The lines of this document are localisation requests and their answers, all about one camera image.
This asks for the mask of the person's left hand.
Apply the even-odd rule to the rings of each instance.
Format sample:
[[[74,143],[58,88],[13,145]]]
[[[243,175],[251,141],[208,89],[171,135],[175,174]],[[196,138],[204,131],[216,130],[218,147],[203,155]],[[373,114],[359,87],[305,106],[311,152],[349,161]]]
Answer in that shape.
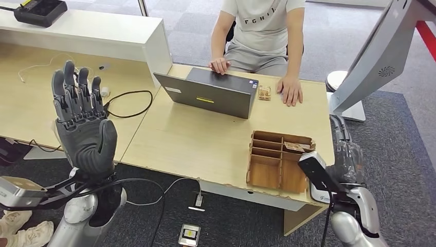
[[[301,83],[296,76],[286,75],[282,77],[277,84],[276,91],[288,107],[296,106],[297,102],[303,103]]]

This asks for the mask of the person's right hand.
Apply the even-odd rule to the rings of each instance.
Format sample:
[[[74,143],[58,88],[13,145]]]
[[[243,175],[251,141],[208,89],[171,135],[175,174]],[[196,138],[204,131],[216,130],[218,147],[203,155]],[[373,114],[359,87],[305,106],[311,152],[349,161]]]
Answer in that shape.
[[[209,68],[221,75],[224,75],[229,67],[231,66],[231,63],[226,60],[224,57],[220,57],[220,58],[214,58],[212,59],[209,64],[208,64]]]

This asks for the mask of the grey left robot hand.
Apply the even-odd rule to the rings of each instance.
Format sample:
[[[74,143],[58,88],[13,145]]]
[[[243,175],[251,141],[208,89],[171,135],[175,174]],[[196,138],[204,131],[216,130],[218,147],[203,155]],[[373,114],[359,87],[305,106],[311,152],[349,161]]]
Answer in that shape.
[[[73,61],[54,72],[51,87],[55,130],[72,166],[93,177],[114,173],[117,131],[103,108],[101,78],[88,85],[89,70],[75,72]]]

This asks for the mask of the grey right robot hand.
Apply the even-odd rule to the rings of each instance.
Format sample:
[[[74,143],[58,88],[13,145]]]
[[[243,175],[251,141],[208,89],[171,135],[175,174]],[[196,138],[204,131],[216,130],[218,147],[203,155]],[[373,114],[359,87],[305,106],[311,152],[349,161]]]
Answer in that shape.
[[[331,115],[336,135],[335,163],[327,168],[330,176],[347,186],[364,184],[362,150],[352,141],[345,120],[341,116]]]

